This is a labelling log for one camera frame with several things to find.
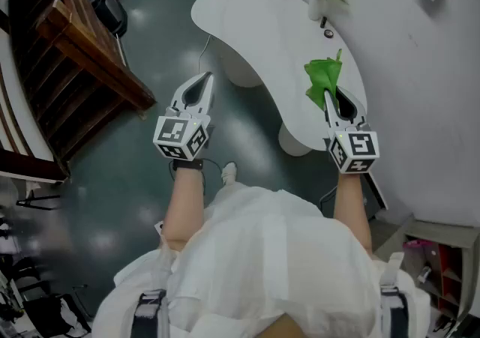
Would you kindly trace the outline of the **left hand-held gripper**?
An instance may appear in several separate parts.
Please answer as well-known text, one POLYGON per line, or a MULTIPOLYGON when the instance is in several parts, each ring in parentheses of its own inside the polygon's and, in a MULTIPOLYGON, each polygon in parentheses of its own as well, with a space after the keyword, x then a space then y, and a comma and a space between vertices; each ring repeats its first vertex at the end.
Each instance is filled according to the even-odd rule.
POLYGON ((175 91, 165 115, 158 117, 153 136, 155 147, 165 158, 193 161, 206 145, 214 84, 213 73, 205 72, 175 91))

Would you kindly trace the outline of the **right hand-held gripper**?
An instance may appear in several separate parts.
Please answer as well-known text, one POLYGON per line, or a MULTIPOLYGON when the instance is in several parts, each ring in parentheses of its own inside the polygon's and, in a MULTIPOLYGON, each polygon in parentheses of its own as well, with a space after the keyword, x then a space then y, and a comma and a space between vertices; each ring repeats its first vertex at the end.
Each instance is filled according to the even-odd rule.
POLYGON ((326 150, 339 173, 367 173, 380 157, 377 133, 354 127, 366 122, 366 110, 353 94, 338 86, 336 99, 338 108, 332 93, 324 91, 325 115, 329 125, 326 150), (344 121, 353 126, 344 125, 344 121))

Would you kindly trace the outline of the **green cloth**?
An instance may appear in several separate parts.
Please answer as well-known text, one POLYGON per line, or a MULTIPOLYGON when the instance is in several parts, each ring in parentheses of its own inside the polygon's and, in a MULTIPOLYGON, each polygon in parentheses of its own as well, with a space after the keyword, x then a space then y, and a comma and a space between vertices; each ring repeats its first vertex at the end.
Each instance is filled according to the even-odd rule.
POLYGON ((306 91, 306 95, 321 110, 326 109, 325 91, 332 95, 334 103, 338 105, 336 91, 343 65, 341 54, 342 49, 339 49, 336 58, 315 59, 304 66, 304 70, 311 82, 311 86, 306 91))

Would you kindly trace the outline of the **person's left forearm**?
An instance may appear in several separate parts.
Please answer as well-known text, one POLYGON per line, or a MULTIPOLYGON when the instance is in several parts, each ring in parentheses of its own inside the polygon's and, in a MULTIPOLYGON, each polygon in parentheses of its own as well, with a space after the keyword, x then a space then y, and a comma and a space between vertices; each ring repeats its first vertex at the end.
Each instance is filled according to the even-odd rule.
POLYGON ((203 174, 177 168, 162 238, 171 250, 180 252, 203 225, 203 174))

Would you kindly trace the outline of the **person's right forearm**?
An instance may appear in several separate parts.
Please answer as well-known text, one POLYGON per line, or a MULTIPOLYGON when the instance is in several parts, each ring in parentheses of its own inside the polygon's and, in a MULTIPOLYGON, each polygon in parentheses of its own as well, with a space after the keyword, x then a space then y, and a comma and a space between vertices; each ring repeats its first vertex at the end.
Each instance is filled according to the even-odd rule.
POLYGON ((350 229, 369 256, 373 255, 371 229, 365 212, 360 175, 339 174, 334 218, 350 229))

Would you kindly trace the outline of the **white curved table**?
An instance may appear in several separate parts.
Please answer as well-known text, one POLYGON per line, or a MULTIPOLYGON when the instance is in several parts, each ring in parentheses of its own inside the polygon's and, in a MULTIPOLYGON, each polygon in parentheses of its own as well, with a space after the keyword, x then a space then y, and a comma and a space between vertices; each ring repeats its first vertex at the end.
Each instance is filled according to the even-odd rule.
POLYGON ((211 35, 232 84, 266 87, 282 120, 278 141, 292 156, 324 151, 329 136, 324 112, 306 95, 311 86, 307 63, 339 56, 338 87, 367 103, 359 68, 343 38, 337 31, 327 38, 320 23, 308 18, 302 0, 196 0, 191 18, 211 35))

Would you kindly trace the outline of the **person's white shoe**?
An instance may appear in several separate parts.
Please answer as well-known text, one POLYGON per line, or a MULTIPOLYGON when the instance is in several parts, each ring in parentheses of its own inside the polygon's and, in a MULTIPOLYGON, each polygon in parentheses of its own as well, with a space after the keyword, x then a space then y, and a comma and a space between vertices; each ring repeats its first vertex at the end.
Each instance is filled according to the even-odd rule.
POLYGON ((222 169, 221 172, 221 180, 223 182, 223 185, 230 186, 233 185, 235 182, 237 182, 236 177, 237 177, 237 165, 235 162, 228 162, 224 168, 222 169))

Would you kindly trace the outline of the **white textured vase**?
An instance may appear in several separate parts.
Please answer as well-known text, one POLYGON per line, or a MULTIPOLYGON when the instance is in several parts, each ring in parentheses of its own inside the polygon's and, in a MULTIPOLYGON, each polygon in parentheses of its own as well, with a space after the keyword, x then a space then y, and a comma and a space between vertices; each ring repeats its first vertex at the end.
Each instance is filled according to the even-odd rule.
POLYGON ((318 21, 322 19, 327 11, 327 0, 309 0, 308 2, 308 18, 312 21, 318 21))

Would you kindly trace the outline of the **black case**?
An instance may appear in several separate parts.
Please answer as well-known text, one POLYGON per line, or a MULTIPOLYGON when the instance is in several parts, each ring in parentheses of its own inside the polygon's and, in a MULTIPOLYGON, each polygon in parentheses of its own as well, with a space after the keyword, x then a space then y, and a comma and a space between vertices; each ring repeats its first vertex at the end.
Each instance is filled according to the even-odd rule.
POLYGON ((128 15, 118 0, 90 0, 97 18, 114 35, 123 36, 128 28, 128 15))

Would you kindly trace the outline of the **wooden staircase railing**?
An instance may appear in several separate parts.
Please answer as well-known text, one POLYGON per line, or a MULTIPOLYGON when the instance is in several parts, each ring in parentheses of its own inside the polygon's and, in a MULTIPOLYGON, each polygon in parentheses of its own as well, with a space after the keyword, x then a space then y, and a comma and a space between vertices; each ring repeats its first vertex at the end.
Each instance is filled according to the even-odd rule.
POLYGON ((0 176, 63 182, 108 122, 154 104, 91 0, 0 0, 0 176))

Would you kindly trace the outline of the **person's white shirt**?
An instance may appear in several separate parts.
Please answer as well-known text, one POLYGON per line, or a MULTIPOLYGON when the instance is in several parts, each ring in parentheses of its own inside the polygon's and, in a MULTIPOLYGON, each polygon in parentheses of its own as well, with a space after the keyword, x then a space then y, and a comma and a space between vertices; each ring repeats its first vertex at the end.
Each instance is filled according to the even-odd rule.
POLYGON ((200 230, 176 252, 152 250, 118 272, 92 338, 131 338, 141 296, 166 293, 171 338, 251 338, 289 316, 308 338, 386 338, 389 305, 407 338, 426 338, 430 298, 397 259, 372 259, 341 222, 283 190, 221 189, 200 230))

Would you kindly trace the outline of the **grey shelf cabinet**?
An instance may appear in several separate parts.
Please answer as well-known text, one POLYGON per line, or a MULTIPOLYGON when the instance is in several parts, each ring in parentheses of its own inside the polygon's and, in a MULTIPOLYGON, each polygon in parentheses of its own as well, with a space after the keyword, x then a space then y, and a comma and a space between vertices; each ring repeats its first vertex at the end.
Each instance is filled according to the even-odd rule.
POLYGON ((396 226, 375 220, 373 251, 382 260, 404 252, 402 268, 430 295, 430 305, 448 327, 460 324, 473 304, 480 271, 480 230, 408 219, 396 226))

